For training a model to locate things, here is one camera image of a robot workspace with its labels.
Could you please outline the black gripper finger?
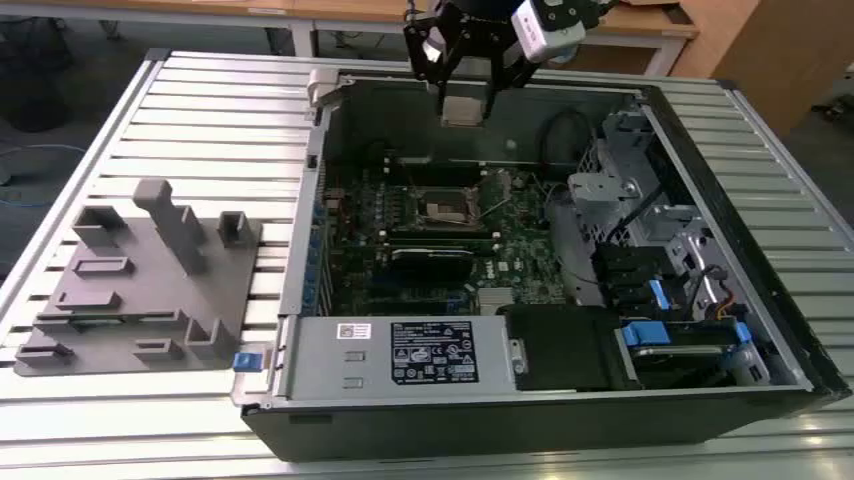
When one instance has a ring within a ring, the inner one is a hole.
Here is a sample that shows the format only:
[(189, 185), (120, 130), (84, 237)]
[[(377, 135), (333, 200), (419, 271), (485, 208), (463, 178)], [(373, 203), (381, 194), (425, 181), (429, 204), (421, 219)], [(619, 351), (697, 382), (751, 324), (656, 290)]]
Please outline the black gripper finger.
[(512, 32), (492, 35), (488, 60), (489, 79), (485, 87), (485, 119), (491, 116), (497, 93), (505, 89), (521, 88), (537, 69), (537, 64), (527, 59), (517, 45), (516, 34)]
[(459, 13), (424, 13), (412, 17), (403, 30), (412, 73), (433, 87), (437, 115), (443, 113), (447, 83), (460, 61), (459, 20)]

